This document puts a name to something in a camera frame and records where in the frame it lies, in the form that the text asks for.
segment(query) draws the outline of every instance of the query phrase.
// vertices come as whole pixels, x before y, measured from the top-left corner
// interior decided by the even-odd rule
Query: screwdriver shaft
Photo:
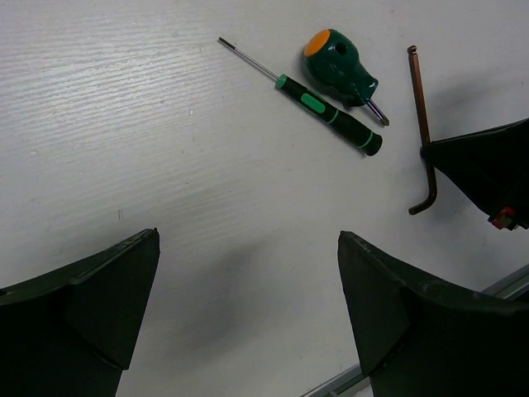
[[[254,60],[251,56],[245,54],[244,52],[242,52],[241,50],[239,50],[237,47],[235,47],[232,43],[229,43],[228,41],[224,40],[222,37],[219,37],[218,40],[223,44],[225,45],[226,47],[228,47],[230,50],[232,50],[233,52],[235,52],[237,55],[239,55],[243,60],[245,60],[246,62],[248,62],[249,64],[252,64],[254,67],[256,67],[258,70],[260,70],[261,72],[263,72],[264,74],[266,74],[268,77],[270,77],[273,81],[278,81],[279,80],[279,76],[273,72],[271,72],[270,70],[266,69],[262,64],[260,64],[259,62],[257,62],[256,60]]]
[[[369,106],[369,109],[371,109],[373,111],[373,113],[376,115],[376,117],[379,118],[380,122],[382,123],[382,125],[384,126],[388,126],[389,125],[389,120],[388,118],[386,117],[385,114],[382,113],[382,111],[380,110],[380,108],[376,105],[375,102],[373,102],[371,99],[369,101],[367,101],[367,106]]]

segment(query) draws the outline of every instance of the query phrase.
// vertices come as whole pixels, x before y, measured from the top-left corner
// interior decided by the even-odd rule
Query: screwdriver tip
[[[218,40],[225,46],[230,47],[232,50],[235,49],[235,46],[232,43],[227,42],[222,37],[219,37]]]

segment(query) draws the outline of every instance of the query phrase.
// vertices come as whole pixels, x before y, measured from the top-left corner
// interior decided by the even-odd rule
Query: wood grain surface
[[[426,195],[406,49],[432,138],[529,116],[526,0],[4,0],[0,286],[158,227],[161,257],[118,395],[299,396],[357,362],[339,231],[473,289],[527,263],[444,177]],[[391,126],[364,158],[217,43],[307,83],[333,27]]]

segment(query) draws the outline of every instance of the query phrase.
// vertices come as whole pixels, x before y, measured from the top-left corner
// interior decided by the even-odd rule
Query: black object
[[[0,395],[111,397],[128,369],[160,255],[147,229],[0,289]]]
[[[529,119],[435,141],[424,161],[444,173],[497,228],[529,227]]]
[[[375,155],[382,146],[382,137],[375,134],[351,115],[335,108],[310,89],[282,74],[276,87],[331,127],[336,134],[361,149]]]
[[[529,304],[448,283],[351,232],[338,261],[375,397],[527,394]]]

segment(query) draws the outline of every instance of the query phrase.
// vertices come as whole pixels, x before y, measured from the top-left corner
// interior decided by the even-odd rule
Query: allen wrench
[[[422,91],[421,68],[419,66],[419,55],[417,47],[412,45],[407,49],[408,60],[410,62],[410,73],[412,74],[413,95],[415,96],[415,107],[417,109],[417,119],[419,121],[419,132],[421,133],[421,144],[426,146],[430,144],[430,130],[428,129],[427,106],[424,101],[424,92]],[[417,215],[422,211],[429,209],[437,199],[437,181],[436,170],[433,165],[423,161],[427,171],[428,197],[422,203],[408,209],[410,215]]]

